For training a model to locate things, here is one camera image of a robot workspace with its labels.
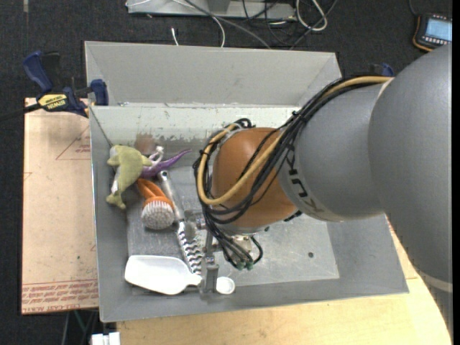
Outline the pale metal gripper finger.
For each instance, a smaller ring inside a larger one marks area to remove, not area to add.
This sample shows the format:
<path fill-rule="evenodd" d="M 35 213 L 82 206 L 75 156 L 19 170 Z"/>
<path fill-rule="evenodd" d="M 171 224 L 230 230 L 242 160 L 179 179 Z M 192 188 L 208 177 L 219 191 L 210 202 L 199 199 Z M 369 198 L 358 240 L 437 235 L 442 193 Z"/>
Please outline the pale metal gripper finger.
<path fill-rule="evenodd" d="M 195 236 L 198 231 L 207 229 L 206 220 L 203 217 L 192 218 L 185 221 L 185 235 Z"/>
<path fill-rule="evenodd" d="M 216 293 L 218 276 L 219 265 L 214 256 L 206 256 L 202 261 L 201 292 L 204 294 Z"/>

